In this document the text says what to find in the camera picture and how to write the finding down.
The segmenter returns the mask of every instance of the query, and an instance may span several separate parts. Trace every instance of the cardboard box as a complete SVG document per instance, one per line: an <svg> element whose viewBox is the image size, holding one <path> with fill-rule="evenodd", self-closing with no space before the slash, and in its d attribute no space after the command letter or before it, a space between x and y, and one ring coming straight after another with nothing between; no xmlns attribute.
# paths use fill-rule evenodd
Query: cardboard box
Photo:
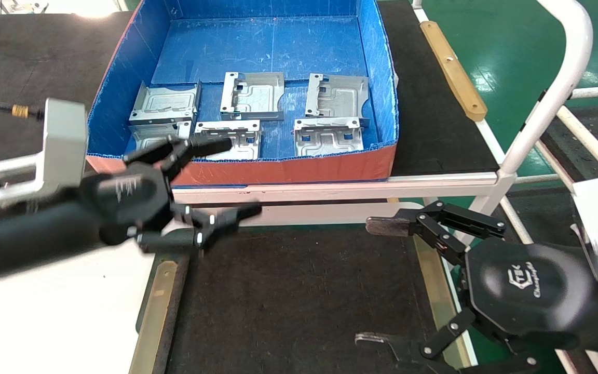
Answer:
<svg viewBox="0 0 598 374"><path fill-rule="evenodd" d="M226 72L284 73L284 121L262 121L255 161L194 161L175 185L384 180L398 141L397 97L387 35L375 0L143 0L119 41L89 114L87 160L122 169L134 149L128 119L144 82L201 81L198 121L219 121ZM368 76L364 150L294 156L310 73Z"/></svg>

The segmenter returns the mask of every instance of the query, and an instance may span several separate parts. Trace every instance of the metal bracket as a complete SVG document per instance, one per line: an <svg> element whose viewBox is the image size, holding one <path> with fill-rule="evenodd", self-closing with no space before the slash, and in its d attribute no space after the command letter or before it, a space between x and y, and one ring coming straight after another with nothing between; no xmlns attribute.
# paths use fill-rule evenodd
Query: metal bracket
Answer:
<svg viewBox="0 0 598 374"><path fill-rule="evenodd" d="M294 147L297 156L363 151L360 120L358 117L297 119Z"/></svg>
<svg viewBox="0 0 598 374"><path fill-rule="evenodd" d="M197 114L201 90L200 82L191 90L148 88L142 82L128 121L131 125L192 121Z"/></svg>
<svg viewBox="0 0 598 374"><path fill-rule="evenodd" d="M182 121L176 123L176 137L180 139L190 139L192 131L191 126L193 121Z"/></svg>
<svg viewBox="0 0 598 374"><path fill-rule="evenodd" d="M260 153L260 120L198 122L195 137L232 139L232 149L205 159L257 159Z"/></svg>
<svg viewBox="0 0 598 374"><path fill-rule="evenodd" d="M308 79L306 116L358 117L368 100L368 78L365 76L325 75L311 73Z"/></svg>
<svg viewBox="0 0 598 374"><path fill-rule="evenodd" d="M278 102L283 93L283 73L225 73L221 119L282 121Z"/></svg>
<svg viewBox="0 0 598 374"><path fill-rule="evenodd" d="M148 146L164 142L168 137L176 137L178 124L163 123L159 125L128 126L135 139L135 149L145 149Z"/></svg>

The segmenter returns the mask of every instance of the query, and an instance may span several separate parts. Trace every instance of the green floor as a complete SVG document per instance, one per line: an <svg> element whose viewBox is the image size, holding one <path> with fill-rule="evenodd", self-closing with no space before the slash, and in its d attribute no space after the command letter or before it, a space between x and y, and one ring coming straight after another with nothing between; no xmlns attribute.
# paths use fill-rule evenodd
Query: green floor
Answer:
<svg viewBox="0 0 598 374"><path fill-rule="evenodd" d="M582 0L594 28L594 47L579 87L598 87L598 1ZM517 134L539 93L555 78L564 55L560 23L529 0L424 0L488 106L486 117L503 149ZM598 104L578 100L570 105ZM519 175L550 172L532 152Z"/></svg>

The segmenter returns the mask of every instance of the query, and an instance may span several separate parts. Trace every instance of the gold cable connector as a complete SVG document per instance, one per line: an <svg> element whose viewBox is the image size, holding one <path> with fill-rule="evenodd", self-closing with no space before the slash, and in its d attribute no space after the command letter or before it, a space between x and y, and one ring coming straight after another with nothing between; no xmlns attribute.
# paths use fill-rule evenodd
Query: gold cable connector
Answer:
<svg viewBox="0 0 598 374"><path fill-rule="evenodd" d="M29 107L26 105L12 105L10 113L15 117L27 118L29 117Z"/></svg>

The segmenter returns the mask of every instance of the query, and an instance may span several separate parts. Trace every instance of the black mat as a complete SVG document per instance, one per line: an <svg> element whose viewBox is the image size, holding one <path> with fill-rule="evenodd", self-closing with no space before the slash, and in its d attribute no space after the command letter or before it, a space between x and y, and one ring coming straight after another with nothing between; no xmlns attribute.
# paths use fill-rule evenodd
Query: black mat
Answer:
<svg viewBox="0 0 598 374"><path fill-rule="evenodd" d="M410 2L378 5L399 77L401 138L392 175L498 170L477 126L451 92Z"/></svg>
<svg viewBox="0 0 598 374"><path fill-rule="evenodd" d="M435 330L412 241L363 228L239 234L202 259L195 284L168 373L397 372L355 333Z"/></svg>
<svg viewBox="0 0 598 374"><path fill-rule="evenodd" d="M401 76L401 138L393 175L495 170L420 31L408 28L415 22L408 18L415 16L409 4L382 2L380 8ZM0 16L0 101L42 104L54 97L90 107L130 15ZM0 115L0 159L40 151L42 129Z"/></svg>
<svg viewBox="0 0 598 374"><path fill-rule="evenodd" d="M43 105L53 97L90 108L130 15L0 16L0 101ZM0 114L0 159L42 147L43 124Z"/></svg>
<svg viewBox="0 0 598 374"><path fill-rule="evenodd" d="M570 111L598 139L598 106L572 108ZM574 180L598 178L598 161L560 119L555 117L541 139Z"/></svg>

